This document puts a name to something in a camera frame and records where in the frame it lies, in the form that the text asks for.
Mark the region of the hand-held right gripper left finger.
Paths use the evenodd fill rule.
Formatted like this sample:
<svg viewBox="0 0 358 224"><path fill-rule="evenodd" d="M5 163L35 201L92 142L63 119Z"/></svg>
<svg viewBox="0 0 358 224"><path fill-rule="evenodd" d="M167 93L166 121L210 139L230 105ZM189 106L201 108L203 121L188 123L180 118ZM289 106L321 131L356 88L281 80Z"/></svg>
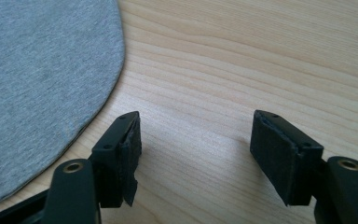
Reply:
<svg viewBox="0 0 358 224"><path fill-rule="evenodd" d="M138 111L119 116L92 149L97 200L101 208L132 206L137 190L135 171L142 155Z"/></svg>

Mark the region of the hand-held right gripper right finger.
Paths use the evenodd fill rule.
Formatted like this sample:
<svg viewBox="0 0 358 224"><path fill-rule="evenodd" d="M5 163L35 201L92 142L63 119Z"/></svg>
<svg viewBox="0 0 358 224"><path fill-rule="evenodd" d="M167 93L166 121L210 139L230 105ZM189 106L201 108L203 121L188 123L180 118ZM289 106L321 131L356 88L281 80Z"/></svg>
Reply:
<svg viewBox="0 0 358 224"><path fill-rule="evenodd" d="M285 205L308 205L324 147L281 116L254 112L250 152Z"/></svg>

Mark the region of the grey fabric garment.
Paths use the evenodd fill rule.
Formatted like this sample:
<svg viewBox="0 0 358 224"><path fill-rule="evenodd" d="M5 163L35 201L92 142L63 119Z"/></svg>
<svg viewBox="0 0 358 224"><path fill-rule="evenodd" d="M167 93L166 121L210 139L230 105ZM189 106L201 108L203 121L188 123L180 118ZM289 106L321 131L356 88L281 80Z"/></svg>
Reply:
<svg viewBox="0 0 358 224"><path fill-rule="evenodd" d="M76 140L124 55L117 0L0 0L0 201Z"/></svg>

